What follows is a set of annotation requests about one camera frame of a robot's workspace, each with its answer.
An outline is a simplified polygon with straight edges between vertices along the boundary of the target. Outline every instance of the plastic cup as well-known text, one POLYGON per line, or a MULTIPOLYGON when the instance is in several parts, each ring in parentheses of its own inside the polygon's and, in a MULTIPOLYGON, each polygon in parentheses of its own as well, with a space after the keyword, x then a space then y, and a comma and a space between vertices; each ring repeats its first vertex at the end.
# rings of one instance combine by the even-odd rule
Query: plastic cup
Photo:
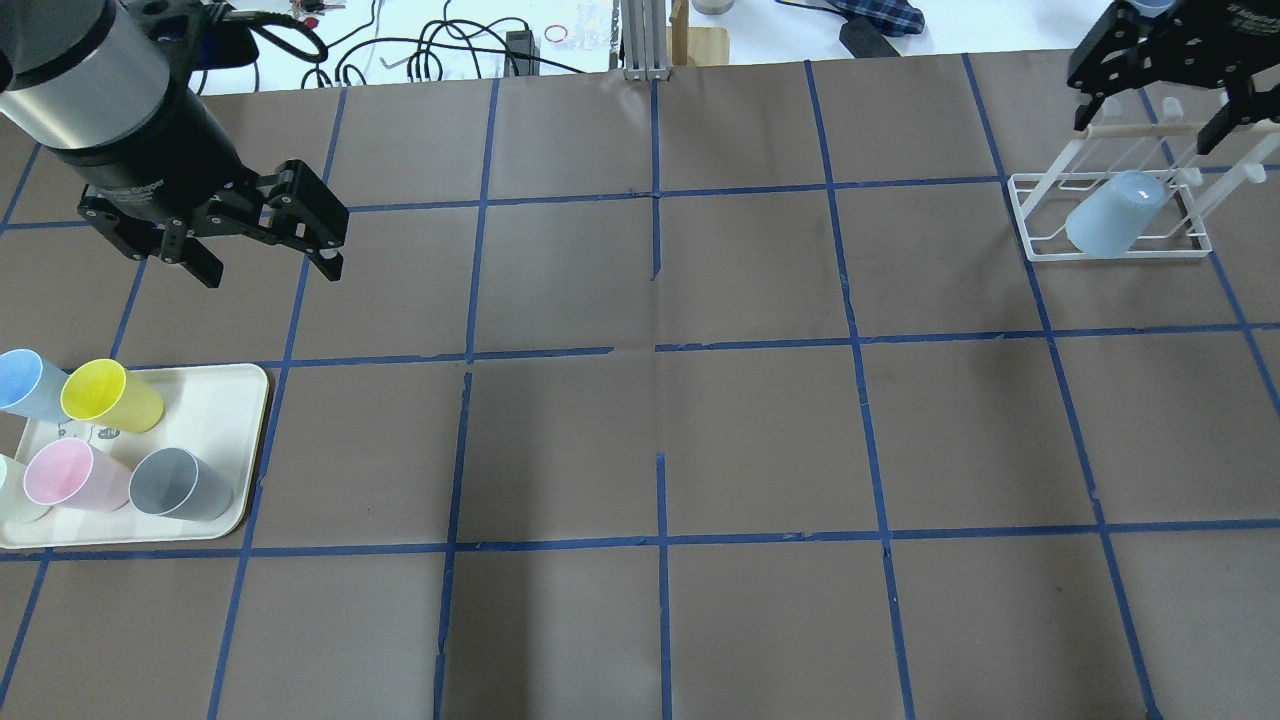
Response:
POLYGON ((45 505, 36 505, 22 489, 22 475, 27 466, 13 457, 0 455, 0 523, 31 523, 49 512, 45 505))
POLYGON ((1119 258, 1165 206, 1165 183, 1140 170, 1112 177, 1066 217, 1066 237, 1092 258, 1119 258))
POLYGON ((77 420, 145 433, 164 415, 164 398, 115 360, 91 360, 63 386, 63 410, 77 420))
POLYGON ((31 459, 22 486, 37 505, 110 512, 129 501, 129 468, 79 438, 63 438, 31 459))
POLYGON ((147 515, 212 520, 232 503, 232 487, 191 452, 165 447, 134 468, 129 501, 147 515))
POLYGON ((0 410, 46 420, 70 420, 63 411, 63 386, 67 373, 45 360, 35 350, 10 350, 0 355, 0 410))
POLYGON ((1174 0, 1129 0, 1144 18, 1155 18, 1174 5, 1174 0))

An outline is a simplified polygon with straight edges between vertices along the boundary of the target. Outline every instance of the power adapter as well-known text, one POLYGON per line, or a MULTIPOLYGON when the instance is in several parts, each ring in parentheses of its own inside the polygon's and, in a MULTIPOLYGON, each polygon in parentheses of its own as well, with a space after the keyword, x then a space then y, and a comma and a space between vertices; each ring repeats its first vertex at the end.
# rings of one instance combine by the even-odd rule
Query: power adapter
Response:
POLYGON ((507 61, 502 69, 503 77, 538 74, 538 60, 534 59, 538 56, 538 44, 534 41, 532 31, 507 31, 507 47, 511 47, 513 53, 529 55, 529 58, 507 55, 507 61))

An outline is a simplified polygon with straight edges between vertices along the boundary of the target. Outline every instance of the gray cup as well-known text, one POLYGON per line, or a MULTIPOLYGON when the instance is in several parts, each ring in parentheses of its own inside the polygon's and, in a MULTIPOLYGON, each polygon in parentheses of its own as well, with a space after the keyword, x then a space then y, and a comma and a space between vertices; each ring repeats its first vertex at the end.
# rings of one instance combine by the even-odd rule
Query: gray cup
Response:
POLYGON ((142 459, 129 479, 129 500, 147 515, 212 520, 232 503, 232 488, 207 462, 180 447, 142 459))

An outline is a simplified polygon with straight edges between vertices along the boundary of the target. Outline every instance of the white drying rack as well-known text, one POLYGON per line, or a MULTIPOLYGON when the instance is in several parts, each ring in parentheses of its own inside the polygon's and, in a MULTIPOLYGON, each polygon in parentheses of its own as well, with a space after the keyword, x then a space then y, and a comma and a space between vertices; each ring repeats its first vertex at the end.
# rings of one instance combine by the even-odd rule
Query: white drying rack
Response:
MULTIPOLYGON (((1103 119, 1119 115, 1119 102, 1114 97, 1108 99, 1103 104, 1103 119)), ((1009 201, 1014 210, 1018 234, 1027 259, 1033 263, 1096 260, 1096 258, 1075 250, 1068 242, 1050 242, 1065 240, 1065 222, 1048 234, 1032 234, 1028 228, 1032 227, 1036 210, 1044 206, 1046 199, 1079 204, 1098 186, 1120 172, 1129 168, 1148 168, 1161 158, 1162 151, 1164 158, 1172 158, 1172 161, 1165 168, 1143 169, 1143 172, 1165 183, 1165 202, 1176 204, 1179 219, 1166 232, 1143 234, 1138 238, 1139 247, 1156 245, 1156 249, 1130 250, 1119 259, 1203 258, 1212 252, 1213 245, 1204 229, 1204 218, 1245 181, 1252 183, 1266 181, 1262 163, 1276 147, 1280 147, 1280 124, 1262 120, 1236 128, 1233 136, 1257 136, 1260 137, 1258 142, 1229 170, 1207 186, 1204 176, 1196 167, 1197 160, 1199 160, 1199 155, 1196 154, 1196 133, 1199 132, 1199 124, 1183 122, 1183 108, 1178 99, 1166 97, 1161 104, 1161 122, 1091 124, 1066 143, 1048 170, 1010 176, 1009 201), (1111 161, 1107 169, 1080 170, 1103 141, 1116 138, 1132 138, 1133 142, 1111 161), (1180 152, 1175 151, 1178 147, 1181 149, 1180 152), (1192 188, 1197 188, 1199 197, 1193 195, 1192 188), (1066 247, 1066 250, 1056 250, 1056 247, 1066 247)))

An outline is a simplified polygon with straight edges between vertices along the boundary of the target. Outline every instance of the pink cup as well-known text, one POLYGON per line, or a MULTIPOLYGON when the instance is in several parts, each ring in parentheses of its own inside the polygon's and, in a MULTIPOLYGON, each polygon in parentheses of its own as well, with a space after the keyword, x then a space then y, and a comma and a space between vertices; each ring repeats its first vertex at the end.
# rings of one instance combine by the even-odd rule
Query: pink cup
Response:
POLYGON ((44 447, 22 478, 27 497, 37 505, 110 512, 129 501, 129 468, 77 438, 44 447))

